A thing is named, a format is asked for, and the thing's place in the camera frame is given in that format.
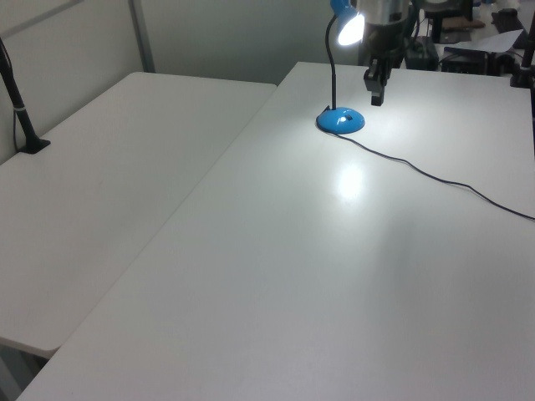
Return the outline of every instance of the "blue desk lamp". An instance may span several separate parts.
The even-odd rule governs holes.
[[[336,70],[333,54],[329,45],[331,28],[338,19],[338,43],[347,46],[362,40],[364,34],[364,16],[357,13],[349,0],[331,0],[334,16],[330,20],[325,32],[325,46],[331,63],[333,85],[333,107],[327,106],[316,119],[316,124],[324,132],[330,134],[350,134],[364,127],[364,117],[361,113],[347,107],[336,107]]]

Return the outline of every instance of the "lamp base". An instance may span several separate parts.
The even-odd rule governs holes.
[[[327,106],[327,109],[316,118],[316,125],[323,132],[330,134],[351,134],[364,127],[364,117],[358,111],[347,107],[331,109]]]

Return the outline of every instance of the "cable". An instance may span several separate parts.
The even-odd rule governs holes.
[[[426,173],[425,171],[423,170],[420,170],[418,167],[416,167],[415,165],[413,165],[412,163],[410,163],[408,160],[405,160],[405,159],[400,159],[398,157],[393,157],[393,156],[388,156],[388,155],[385,155],[383,153],[380,153],[378,152],[377,150],[372,150],[370,148],[367,148],[366,146],[362,145],[361,143],[357,142],[356,140],[352,140],[350,138],[346,138],[345,136],[340,136],[340,135],[336,135],[336,134],[329,134],[329,135],[332,135],[336,138],[339,138],[341,140],[347,140],[348,142],[351,142],[352,144],[354,145],[357,145],[358,147],[360,147],[361,149],[364,149],[370,153],[373,153],[374,155],[378,155],[382,158],[385,158],[387,160],[392,160],[392,161],[397,161],[397,162],[400,162],[400,163],[405,163],[406,165],[408,165],[411,169],[419,172],[420,174],[422,175],[425,175],[426,177],[429,177],[431,178],[432,180],[435,180],[435,181],[438,181],[438,182],[441,182],[442,184],[448,184],[448,185],[456,185],[456,186],[461,186],[463,188],[467,188],[468,190],[471,190],[473,193],[475,193],[476,195],[479,195],[481,198],[483,198],[485,201],[487,201],[488,203],[490,203],[491,205],[494,205],[496,207],[499,207],[500,209],[503,209],[505,211],[508,211],[509,213],[512,213],[513,215],[517,215],[517,216],[520,216],[520,217],[523,217],[524,219],[527,219],[527,220],[530,220],[530,221],[535,221],[535,217],[533,216],[529,216],[529,215],[524,215],[523,213],[520,213],[519,211],[514,211],[512,209],[509,209],[503,205],[500,205],[499,203],[496,203],[494,200],[491,200],[489,199],[488,197],[486,197],[485,195],[483,195],[480,191],[478,190],[475,190],[472,186],[468,185],[468,184],[463,184],[461,182],[456,182],[456,181],[449,181],[449,180],[443,180],[442,178],[439,178],[439,177],[436,177],[434,175],[431,175],[429,173]]]
[[[18,153],[17,147],[17,112],[13,111],[13,146],[15,147],[15,153]]]
[[[0,38],[0,48],[2,48],[2,53],[4,54],[4,56],[6,56],[6,60],[8,61],[8,64],[9,64],[9,69],[11,70],[11,73],[13,73],[13,66],[11,65],[11,59],[9,58],[8,50],[6,49],[6,46],[3,44],[3,41],[1,38]]]

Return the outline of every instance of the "white wall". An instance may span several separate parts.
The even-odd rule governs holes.
[[[84,0],[4,43],[39,136],[127,74],[142,70],[127,0]],[[0,164],[14,153],[12,117],[2,82]],[[23,145],[20,126],[18,133]]]
[[[141,0],[158,73],[280,84],[297,61],[327,63],[329,0]],[[356,48],[333,46],[336,63]]]

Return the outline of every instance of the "table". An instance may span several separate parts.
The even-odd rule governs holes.
[[[352,138],[535,213],[528,91],[364,71]],[[533,400],[535,224],[318,131],[329,95],[298,63],[20,401]]]
[[[49,358],[273,85],[132,74],[0,168],[0,343]]]

